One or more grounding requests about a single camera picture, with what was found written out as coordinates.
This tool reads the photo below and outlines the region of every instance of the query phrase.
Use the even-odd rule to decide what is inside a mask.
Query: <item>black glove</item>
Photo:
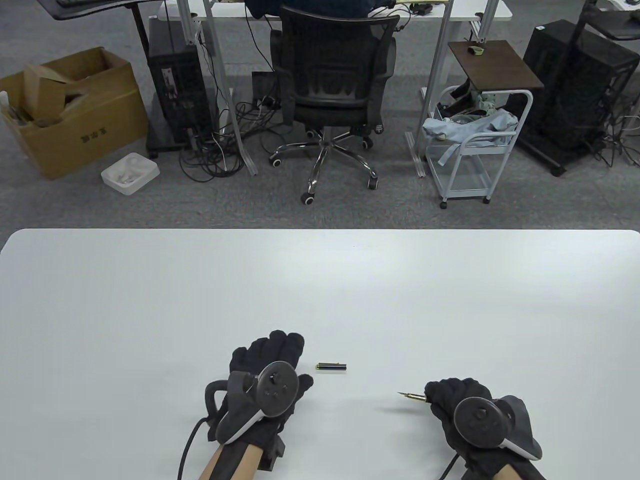
[[[458,403],[468,397],[482,397],[491,400],[491,392],[472,378],[459,380],[449,378],[430,381],[424,387],[424,394],[431,402],[431,411],[440,422],[447,443],[467,462],[467,468],[487,479],[493,478],[506,465],[511,465],[523,480],[541,479],[540,473],[531,462],[507,449],[480,449],[468,443],[458,433],[453,423],[453,412]]]
[[[288,362],[296,368],[304,346],[305,339],[302,335],[298,333],[287,335],[282,330],[274,330],[268,339],[257,339],[248,349],[245,347],[237,348],[229,363],[229,371],[249,372],[258,375],[267,365],[277,360]],[[300,382],[298,395],[296,395],[296,400],[291,407],[279,417],[264,418],[255,423],[242,434],[239,438],[240,441],[255,445],[262,450],[267,450],[272,446],[277,434],[283,430],[285,422],[293,414],[296,402],[314,384],[314,379],[309,375],[300,375],[298,380]],[[217,417],[210,423],[208,435],[210,442],[216,439],[218,423],[227,412],[228,403],[227,397],[225,397]]]

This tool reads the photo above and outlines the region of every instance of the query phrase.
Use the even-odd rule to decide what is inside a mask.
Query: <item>pen nib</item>
[[[403,397],[411,399],[411,400],[419,400],[421,402],[426,402],[427,401],[427,397],[424,395],[418,395],[418,394],[408,394],[405,392],[398,392],[399,394],[401,394]]]

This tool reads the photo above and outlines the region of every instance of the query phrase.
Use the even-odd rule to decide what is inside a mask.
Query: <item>metal chair leg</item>
[[[355,135],[352,135],[351,132],[346,132],[346,133],[343,133],[342,135],[338,135],[336,138],[332,139],[331,142],[336,143],[336,142],[351,138],[353,136]]]
[[[273,160],[275,157],[277,157],[283,152],[289,152],[291,150],[302,151],[302,150],[307,150],[309,148],[318,148],[318,147],[320,147],[320,144],[316,141],[304,141],[301,143],[289,143],[288,145],[280,145],[276,149],[276,151],[269,156],[269,160]]]
[[[347,150],[346,148],[341,147],[340,145],[332,145],[332,148],[334,148],[337,152],[340,152],[342,155],[344,155],[346,157],[349,157],[349,158],[352,158],[356,162],[361,164],[369,172],[369,176],[372,179],[377,179],[378,178],[378,174],[376,173],[375,170],[373,170],[373,167],[371,165],[369,165],[367,163],[367,161],[364,158],[362,158],[360,155],[358,155],[358,154],[356,154],[356,153],[354,153],[354,152],[352,152],[350,150]]]
[[[309,177],[309,187],[307,189],[309,195],[314,195],[316,193],[316,185],[318,183],[318,178],[320,177],[320,170],[328,153],[329,147],[323,147],[322,150],[320,150],[320,154],[318,155],[314,168],[311,171],[311,176]]]

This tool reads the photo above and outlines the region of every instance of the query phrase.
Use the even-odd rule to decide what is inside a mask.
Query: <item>fountain pen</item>
[[[404,392],[398,392],[398,393],[401,394],[403,397],[406,397],[406,398],[411,399],[411,400],[419,400],[421,402],[431,403],[431,401],[427,398],[426,395],[407,394],[407,393],[404,393]]]

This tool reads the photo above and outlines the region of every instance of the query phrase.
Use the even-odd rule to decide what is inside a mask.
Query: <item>light blue cloth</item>
[[[484,116],[465,124],[452,121],[445,122],[443,120],[436,120],[435,118],[427,118],[422,124],[422,128],[430,142],[439,140],[453,143],[438,161],[440,165],[444,165],[460,147],[460,144],[471,135],[482,132],[513,132],[517,126],[518,118],[502,108],[493,115]],[[506,145],[510,139],[511,137],[489,137],[485,139],[480,137],[467,143],[467,146],[492,147]]]

